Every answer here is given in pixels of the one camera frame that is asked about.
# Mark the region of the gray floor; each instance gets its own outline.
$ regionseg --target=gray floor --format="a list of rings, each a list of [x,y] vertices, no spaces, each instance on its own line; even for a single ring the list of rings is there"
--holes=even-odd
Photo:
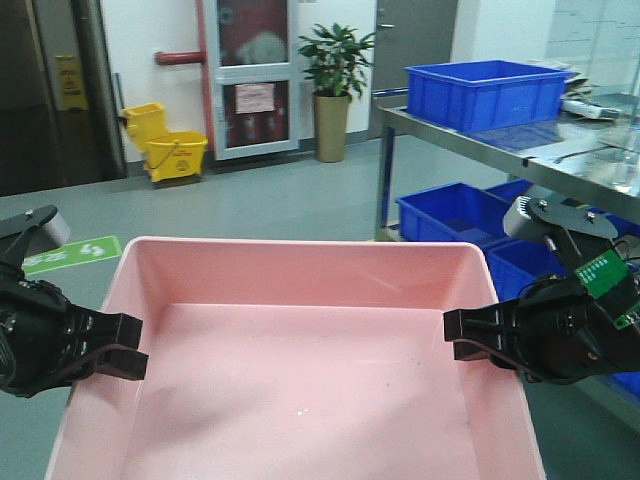
[[[303,154],[264,168],[207,171],[201,183],[166,189],[134,177],[10,196],[0,202],[0,218],[54,204],[72,227],[72,241],[114,234],[123,245],[140,235],[367,240],[374,231],[378,149],[378,141],[352,145],[337,164]],[[487,187],[506,180],[410,137],[398,140],[396,158],[393,197],[452,181]],[[42,277],[75,303],[99,308],[116,264],[107,260]],[[576,388],[531,385],[527,391],[549,478],[640,478],[634,431]],[[67,394],[0,395],[0,479],[43,478]]]

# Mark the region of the green floor sticker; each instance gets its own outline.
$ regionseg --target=green floor sticker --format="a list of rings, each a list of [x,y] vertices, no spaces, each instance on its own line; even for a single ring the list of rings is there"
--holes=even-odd
[[[27,257],[22,264],[26,274],[46,272],[56,268],[99,262],[122,255],[120,242],[114,235],[68,243],[56,250]]]

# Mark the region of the elevator door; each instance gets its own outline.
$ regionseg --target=elevator door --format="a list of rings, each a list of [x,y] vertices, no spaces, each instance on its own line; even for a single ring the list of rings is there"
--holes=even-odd
[[[405,67],[448,62],[457,9],[457,0],[377,0],[372,89],[406,87]],[[399,107],[406,101],[406,96],[374,100],[369,137],[379,137],[382,128],[376,105]]]
[[[96,5],[2,3],[0,196],[125,176]]]

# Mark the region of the stainless steel shelf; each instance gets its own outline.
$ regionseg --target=stainless steel shelf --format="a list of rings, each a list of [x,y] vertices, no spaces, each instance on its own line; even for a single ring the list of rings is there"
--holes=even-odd
[[[637,131],[625,125],[561,115],[556,121],[464,135],[409,115],[404,108],[381,112],[376,239],[388,236],[396,130],[640,223],[637,165],[623,162],[629,145],[637,147]]]

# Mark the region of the gray door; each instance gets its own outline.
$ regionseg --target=gray door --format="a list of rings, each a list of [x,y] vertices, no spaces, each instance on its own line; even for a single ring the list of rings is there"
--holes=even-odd
[[[404,68],[448,62],[458,9],[457,0],[378,0],[372,89],[407,86]],[[369,137],[380,136],[376,104],[406,104],[406,96],[374,100]]]

